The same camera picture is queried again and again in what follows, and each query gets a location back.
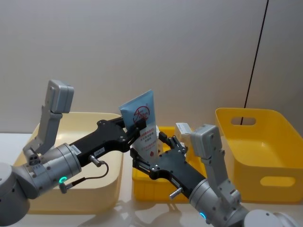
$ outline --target green indicator light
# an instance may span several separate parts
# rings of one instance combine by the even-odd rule
[[[66,177],[66,176],[63,176],[63,177],[60,178],[59,183],[63,183],[63,182],[65,182],[66,180],[67,180],[67,177]]]

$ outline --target yellow storage basket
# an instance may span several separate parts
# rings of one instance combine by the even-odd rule
[[[252,125],[233,124],[252,118]],[[216,120],[232,151],[229,177],[243,201],[298,203],[303,198],[303,139],[273,110],[219,108]]]

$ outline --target black cable on wall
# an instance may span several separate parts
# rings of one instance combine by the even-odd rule
[[[265,22],[265,18],[266,18],[268,3],[269,3],[269,0],[267,0],[267,2],[266,2],[265,12],[264,12],[264,16],[263,16],[263,21],[262,21],[261,31],[260,31],[260,35],[259,35],[257,50],[256,50],[256,54],[255,54],[254,64],[252,65],[252,70],[251,70],[251,75],[250,75],[250,83],[248,84],[248,89],[247,89],[246,99],[245,99],[245,103],[244,103],[244,108],[246,108],[248,95],[250,93],[250,85],[251,85],[252,75],[254,74],[254,70],[255,70],[255,65],[256,65],[257,55],[258,55],[260,41],[261,41],[261,37],[262,37],[264,22]]]

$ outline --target cable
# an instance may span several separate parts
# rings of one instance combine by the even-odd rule
[[[85,180],[100,179],[102,177],[105,177],[108,174],[108,172],[109,172],[109,166],[108,166],[108,164],[105,161],[101,161],[101,162],[102,162],[102,164],[106,165],[106,172],[102,176],[83,177],[83,178],[80,178],[80,179],[72,182],[71,185],[75,186],[75,185],[77,185],[77,184],[79,184],[79,183],[81,183],[81,182],[83,182]]]
[[[255,65],[256,65],[256,61],[257,61],[257,55],[258,55],[259,46],[260,46],[260,42],[261,42],[261,37],[262,37],[262,33],[263,33],[263,27],[264,27],[264,22],[265,22],[265,18],[266,18],[268,3],[269,3],[269,0],[267,0],[266,6],[265,6],[265,12],[264,12],[264,16],[263,16],[263,21],[262,21],[261,31],[260,31],[260,35],[259,35],[259,40],[258,40],[258,45],[257,45],[256,54],[255,54],[255,59],[254,59],[254,63],[253,63],[252,70],[251,70],[250,83],[248,84],[248,90],[247,90],[247,94],[246,94],[246,98],[245,98],[244,108],[246,108],[248,95],[249,95],[249,93],[250,93],[251,80],[252,80],[252,76],[253,76],[253,74],[254,74]]]
[[[104,165],[106,165],[106,172],[105,172],[105,174],[103,174],[102,176],[93,176],[93,177],[85,177],[85,180],[89,180],[89,179],[100,179],[100,178],[102,178],[102,177],[105,177],[107,174],[108,174],[108,172],[109,172],[109,166],[108,166],[108,164],[105,162],[105,161],[101,161],[102,162],[102,164],[104,164]]]

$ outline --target bin handle hole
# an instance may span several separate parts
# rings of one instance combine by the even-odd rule
[[[291,176],[265,176],[260,180],[262,186],[291,187],[295,178]]]
[[[254,125],[256,123],[256,118],[254,117],[234,117],[232,118],[231,123],[233,125],[241,125],[242,118],[242,125]]]

